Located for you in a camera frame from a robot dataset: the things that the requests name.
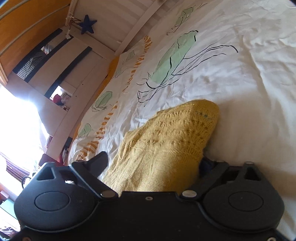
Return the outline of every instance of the orange striped pattern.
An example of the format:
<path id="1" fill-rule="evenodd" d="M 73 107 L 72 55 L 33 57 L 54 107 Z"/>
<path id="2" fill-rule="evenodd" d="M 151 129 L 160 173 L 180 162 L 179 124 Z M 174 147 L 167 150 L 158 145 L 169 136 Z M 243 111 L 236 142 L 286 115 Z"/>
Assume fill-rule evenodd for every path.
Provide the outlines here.
<path id="1" fill-rule="evenodd" d="M 151 41 L 151 38 L 149 36 L 145 36 L 144 37 L 144 41 L 145 41 L 144 53 L 147 53 L 148 49 L 150 48 L 150 46 L 152 44 L 152 41 Z M 128 79 L 128 82 L 126 84 L 126 87 L 123 89 L 122 92 L 124 92 L 129 87 L 131 81 L 133 80 L 133 75 L 136 72 L 136 68 L 138 68 L 141 65 L 141 63 L 144 60 L 144 57 L 145 57 L 145 55 L 141 55 L 137 59 L 135 65 L 134 65 L 134 68 L 131 71 L 131 77 Z M 96 132 L 97 136 L 94 137 L 94 139 L 100 140 L 100 139 L 104 138 L 104 135 L 105 135 L 105 127 L 106 127 L 108 121 L 110 120 L 111 116 L 114 114 L 115 109 L 117 109 L 117 106 L 118 106 L 118 101 L 116 101 L 116 103 L 112 107 L 110 113 L 108 113 L 108 115 L 104 118 L 104 122 L 102 122 L 101 127 L 99 128 L 99 131 Z M 99 142 L 98 141 L 91 141 L 91 142 L 87 143 L 86 146 L 80 151 L 80 153 L 79 153 L 79 155 L 77 157 L 77 160 L 84 160 L 85 161 L 88 153 L 94 154 L 96 152 L 96 149 L 98 148 L 98 146 L 99 146 Z"/>

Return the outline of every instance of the orange wooden panel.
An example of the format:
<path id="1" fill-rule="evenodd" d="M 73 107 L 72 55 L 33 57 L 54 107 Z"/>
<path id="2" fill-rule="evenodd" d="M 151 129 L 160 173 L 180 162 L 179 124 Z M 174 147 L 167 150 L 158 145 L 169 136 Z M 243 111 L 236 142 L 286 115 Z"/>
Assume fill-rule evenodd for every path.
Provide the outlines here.
<path id="1" fill-rule="evenodd" d="M 2 8 L 0 8 L 0 16 L 12 7 L 14 7 L 15 5 L 17 5 L 18 3 L 20 3 L 21 1 L 23 0 L 9 0 L 7 3 L 3 5 Z"/>
<path id="2" fill-rule="evenodd" d="M 71 0 L 30 0 L 6 15 L 0 21 L 0 50 L 38 20 L 70 2 Z"/>
<path id="3" fill-rule="evenodd" d="M 65 24 L 68 9 L 65 7 L 36 24 L 2 54 L 0 61 L 7 76 L 37 44 Z"/>

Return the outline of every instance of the red object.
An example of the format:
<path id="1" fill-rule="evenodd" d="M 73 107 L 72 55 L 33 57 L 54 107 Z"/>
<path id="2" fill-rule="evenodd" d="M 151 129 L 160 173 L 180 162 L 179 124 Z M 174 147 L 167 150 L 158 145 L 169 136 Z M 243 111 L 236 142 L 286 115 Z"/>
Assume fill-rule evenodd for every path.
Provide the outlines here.
<path id="1" fill-rule="evenodd" d="M 55 96 L 54 96 L 54 98 L 52 99 L 52 102 L 54 102 L 55 104 L 56 103 L 59 103 L 59 102 L 61 102 L 62 101 L 62 98 L 58 95 L 58 94 L 56 94 Z"/>
<path id="2" fill-rule="evenodd" d="M 39 161 L 39 166 L 42 166 L 46 162 L 54 162 L 57 167 L 64 167 L 64 165 L 55 159 L 51 158 L 50 156 L 43 154 L 40 161 Z"/>

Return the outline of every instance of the bed sheet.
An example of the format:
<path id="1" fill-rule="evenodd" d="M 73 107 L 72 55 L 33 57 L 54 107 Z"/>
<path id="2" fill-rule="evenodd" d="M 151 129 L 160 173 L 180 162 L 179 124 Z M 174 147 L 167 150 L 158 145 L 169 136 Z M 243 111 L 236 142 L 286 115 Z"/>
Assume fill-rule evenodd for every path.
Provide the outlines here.
<path id="1" fill-rule="evenodd" d="M 85 115 L 69 162 L 88 160 L 100 151 L 111 162 L 125 133 L 157 111 L 208 99 L 218 104 L 221 117 L 205 155 L 232 165 L 255 162 L 285 202 L 278 228 L 293 240 L 295 12 L 288 0 L 179 3 L 120 56 L 114 77 L 98 98 L 104 105 Z"/>

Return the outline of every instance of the knitted yellow item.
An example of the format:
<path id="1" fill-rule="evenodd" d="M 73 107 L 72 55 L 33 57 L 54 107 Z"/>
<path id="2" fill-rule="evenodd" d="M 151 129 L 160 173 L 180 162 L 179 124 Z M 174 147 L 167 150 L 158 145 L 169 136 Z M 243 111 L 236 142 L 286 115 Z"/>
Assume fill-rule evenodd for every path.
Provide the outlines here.
<path id="1" fill-rule="evenodd" d="M 193 100 L 162 110 L 126 133 L 103 182 L 122 191 L 181 193 L 198 177 L 198 165 L 218 120 L 218 106 Z"/>

